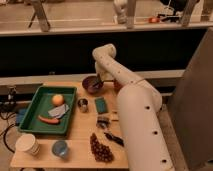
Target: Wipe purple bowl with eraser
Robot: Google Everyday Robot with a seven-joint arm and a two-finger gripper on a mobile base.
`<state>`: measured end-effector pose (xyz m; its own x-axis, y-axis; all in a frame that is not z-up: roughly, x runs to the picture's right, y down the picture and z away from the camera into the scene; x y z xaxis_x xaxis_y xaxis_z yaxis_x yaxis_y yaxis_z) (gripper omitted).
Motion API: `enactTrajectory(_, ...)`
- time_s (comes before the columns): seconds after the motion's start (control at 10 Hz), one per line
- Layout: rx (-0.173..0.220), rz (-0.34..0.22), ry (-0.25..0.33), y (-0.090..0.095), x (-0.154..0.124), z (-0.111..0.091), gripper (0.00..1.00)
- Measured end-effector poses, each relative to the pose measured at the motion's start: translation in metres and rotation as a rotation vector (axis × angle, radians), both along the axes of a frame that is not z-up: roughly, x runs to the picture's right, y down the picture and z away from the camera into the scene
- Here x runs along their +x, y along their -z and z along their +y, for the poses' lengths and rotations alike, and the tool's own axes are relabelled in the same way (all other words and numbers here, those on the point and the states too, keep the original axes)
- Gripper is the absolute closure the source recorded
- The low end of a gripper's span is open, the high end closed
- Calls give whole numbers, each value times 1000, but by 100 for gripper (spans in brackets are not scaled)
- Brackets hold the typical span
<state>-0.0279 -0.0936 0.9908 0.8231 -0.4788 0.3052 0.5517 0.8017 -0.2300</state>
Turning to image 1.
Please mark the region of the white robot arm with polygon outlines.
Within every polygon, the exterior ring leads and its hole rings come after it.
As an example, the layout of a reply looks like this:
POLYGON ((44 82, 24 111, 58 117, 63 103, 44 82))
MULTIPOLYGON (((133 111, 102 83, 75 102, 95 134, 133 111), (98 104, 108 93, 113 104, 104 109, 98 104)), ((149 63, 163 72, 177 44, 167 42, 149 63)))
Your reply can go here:
POLYGON ((95 48, 92 55, 96 66, 122 85, 117 110, 129 170, 175 171, 157 118, 162 107, 159 91, 115 60, 113 44, 95 48))

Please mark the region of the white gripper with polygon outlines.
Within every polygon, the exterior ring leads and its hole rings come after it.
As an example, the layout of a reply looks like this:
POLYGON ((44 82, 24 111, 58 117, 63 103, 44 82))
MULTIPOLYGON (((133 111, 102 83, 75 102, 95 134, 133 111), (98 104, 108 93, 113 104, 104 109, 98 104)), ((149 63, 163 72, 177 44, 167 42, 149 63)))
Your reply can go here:
POLYGON ((111 81, 113 77, 110 73, 108 73, 103 67, 101 67, 98 63, 95 63, 95 71, 100 76, 102 81, 111 81))

